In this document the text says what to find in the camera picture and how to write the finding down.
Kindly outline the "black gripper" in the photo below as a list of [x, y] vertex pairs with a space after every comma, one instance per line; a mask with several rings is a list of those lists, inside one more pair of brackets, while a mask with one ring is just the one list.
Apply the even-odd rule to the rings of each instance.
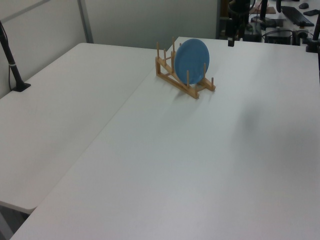
[[244, 41], [245, 28], [249, 23], [249, 14], [238, 16], [233, 13], [228, 14], [229, 19], [226, 22], [225, 35], [228, 37], [228, 46], [234, 47], [235, 38], [240, 37], [239, 41]]

